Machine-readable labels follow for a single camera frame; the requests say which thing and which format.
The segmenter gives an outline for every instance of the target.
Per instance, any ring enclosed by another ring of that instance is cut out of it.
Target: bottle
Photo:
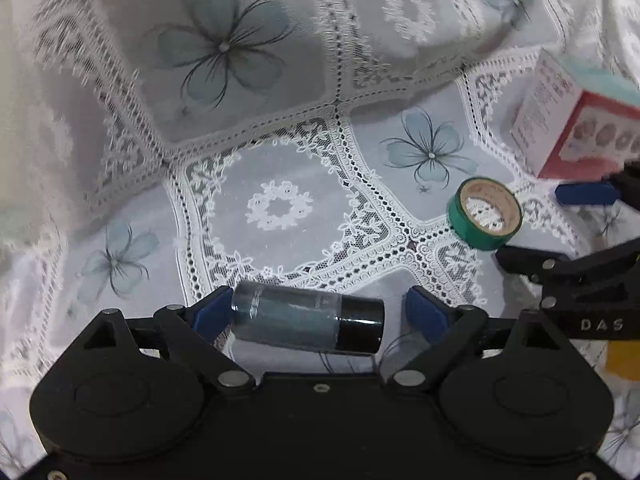
[[[240,282],[232,298],[238,339],[313,352],[375,354],[385,323],[382,300]]]

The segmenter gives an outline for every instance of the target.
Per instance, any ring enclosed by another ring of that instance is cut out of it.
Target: pink box
[[[640,156],[640,92],[607,70],[542,50],[511,134],[535,176],[600,180]]]

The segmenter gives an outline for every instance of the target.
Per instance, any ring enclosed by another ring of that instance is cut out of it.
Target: masking tape
[[[504,220],[500,230],[483,227],[466,208],[466,200],[481,198],[494,206]],[[449,203],[449,222],[456,234],[468,245],[492,251],[507,243],[522,225],[522,210],[516,197],[503,184],[490,178],[465,180]]]

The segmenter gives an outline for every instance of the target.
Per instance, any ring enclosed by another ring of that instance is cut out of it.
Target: tablecloth
[[[516,194],[517,244],[579,256],[640,235],[624,205],[560,209],[510,136],[541,48],[638,83],[640,0],[0,0],[0,22],[11,476],[44,453],[30,392],[101,309],[149,316],[242,279],[380,297],[374,362],[218,345],[258,376],[385,374],[425,348],[401,312],[412,285],[492,316],[537,303],[452,232],[466,178]],[[601,456],[632,478],[638,386],[575,343],[616,398]]]

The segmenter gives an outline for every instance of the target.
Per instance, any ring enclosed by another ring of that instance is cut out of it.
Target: blue clip
[[[424,289],[412,287],[404,297],[406,320],[432,345],[449,331],[447,310],[450,307]]]
[[[232,288],[206,304],[193,320],[193,331],[202,336],[209,343],[213,343],[225,328],[231,323]]]
[[[556,187],[560,205],[614,205],[620,192],[609,182],[576,182]]]

